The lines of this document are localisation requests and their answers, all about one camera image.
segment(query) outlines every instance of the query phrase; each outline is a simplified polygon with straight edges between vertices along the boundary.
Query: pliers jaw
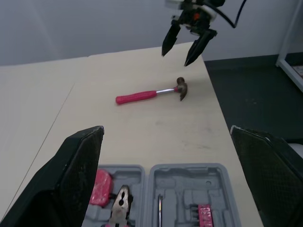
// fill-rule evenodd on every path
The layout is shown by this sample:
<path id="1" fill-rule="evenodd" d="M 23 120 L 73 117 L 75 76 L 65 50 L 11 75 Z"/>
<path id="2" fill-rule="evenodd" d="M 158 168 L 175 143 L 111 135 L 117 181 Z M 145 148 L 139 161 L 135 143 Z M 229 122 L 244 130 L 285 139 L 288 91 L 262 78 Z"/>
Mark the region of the pliers jaw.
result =
<path id="1" fill-rule="evenodd" d="M 111 209 L 110 219 L 106 227 L 127 227 L 129 212 L 133 202 L 129 187 L 122 185 Z"/>

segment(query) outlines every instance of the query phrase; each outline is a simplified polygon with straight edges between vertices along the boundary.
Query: tool case compartment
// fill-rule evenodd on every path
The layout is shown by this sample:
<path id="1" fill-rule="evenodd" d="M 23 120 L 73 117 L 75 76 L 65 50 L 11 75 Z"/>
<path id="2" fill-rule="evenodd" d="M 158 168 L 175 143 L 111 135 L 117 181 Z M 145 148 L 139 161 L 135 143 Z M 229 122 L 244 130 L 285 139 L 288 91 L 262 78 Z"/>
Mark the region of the tool case compartment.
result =
<path id="1" fill-rule="evenodd" d="M 145 171 L 137 165 L 99 165 L 98 168 L 106 170 L 113 179 L 113 191 L 117 194 L 122 185 L 128 185 L 134 197 L 129 213 L 131 226 L 143 227 L 143 203 Z M 114 200 L 104 208 L 89 204 L 82 227 L 101 227 L 108 223 Z"/>
<path id="2" fill-rule="evenodd" d="M 198 224 L 190 206 L 210 204 L 214 227 L 240 227 L 240 219 L 227 170 L 221 164 L 161 164 L 145 175 L 141 166 L 99 165 L 113 177 L 113 193 L 126 184 L 134 197 L 129 223 L 136 227 L 157 227 L 158 196 L 163 196 L 162 226 L 192 227 Z M 100 227 L 109 220 L 106 207 L 89 205 L 83 227 Z"/>

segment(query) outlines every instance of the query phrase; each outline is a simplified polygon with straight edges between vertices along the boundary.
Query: beige tabletop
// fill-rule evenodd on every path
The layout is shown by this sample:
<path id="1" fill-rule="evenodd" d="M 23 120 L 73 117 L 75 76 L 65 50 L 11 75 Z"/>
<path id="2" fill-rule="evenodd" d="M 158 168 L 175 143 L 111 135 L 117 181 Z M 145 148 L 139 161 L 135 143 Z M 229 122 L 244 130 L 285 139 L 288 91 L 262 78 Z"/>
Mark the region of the beige tabletop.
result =
<path id="1" fill-rule="evenodd" d="M 86 58 L 0 67 L 0 220 Z"/>
<path id="2" fill-rule="evenodd" d="M 148 173 L 161 163 L 221 163 L 229 173 L 242 226 L 262 222 L 247 186 L 222 111 L 202 58 L 188 67 L 191 43 L 161 57 L 150 48 L 88 57 L 16 197 L 35 172 L 76 131 L 105 128 L 99 162 L 140 164 Z M 117 106 L 115 97 L 174 87 L 184 77 L 188 94 L 176 93 Z"/>

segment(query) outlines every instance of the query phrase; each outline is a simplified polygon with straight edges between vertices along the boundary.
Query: black cable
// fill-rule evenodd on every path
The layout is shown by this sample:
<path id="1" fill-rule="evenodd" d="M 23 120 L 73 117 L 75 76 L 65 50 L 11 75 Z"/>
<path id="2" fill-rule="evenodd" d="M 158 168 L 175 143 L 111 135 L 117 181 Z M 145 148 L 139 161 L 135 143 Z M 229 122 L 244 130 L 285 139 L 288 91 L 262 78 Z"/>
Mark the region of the black cable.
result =
<path id="1" fill-rule="evenodd" d="M 242 12 L 242 9 L 243 9 L 245 3 L 246 3 L 246 0 L 243 0 L 243 2 L 241 4 L 241 7 L 240 7 L 240 9 L 238 11 L 235 23 L 233 23 L 224 13 L 222 13 L 217 7 L 213 6 L 212 4 L 210 4 L 210 3 L 206 2 L 206 1 L 203 1 L 202 4 L 208 6 L 211 9 L 213 9 L 216 13 L 218 13 L 221 17 L 223 17 L 233 28 L 236 28 L 236 26 L 238 24 L 238 20 L 239 20 L 240 14 Z"/>

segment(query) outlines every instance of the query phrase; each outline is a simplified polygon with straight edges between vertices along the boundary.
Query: hammer head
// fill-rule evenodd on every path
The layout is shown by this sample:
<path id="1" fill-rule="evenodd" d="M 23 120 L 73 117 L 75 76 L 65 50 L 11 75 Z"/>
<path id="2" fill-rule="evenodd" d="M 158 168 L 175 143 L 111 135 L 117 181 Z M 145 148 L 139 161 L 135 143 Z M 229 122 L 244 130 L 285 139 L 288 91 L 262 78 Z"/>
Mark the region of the hammer head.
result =
<path id="1" fill-rule="evenodd" d="M 180 101 L 182 101 L 187 94 L 187 83 L 185 83 L 185 80 L 183 77 L 179 77 L 177 79 L 177 84 L 178 84 L 177 89 L 178 89 L 178 92 L 180 93 Z"/>

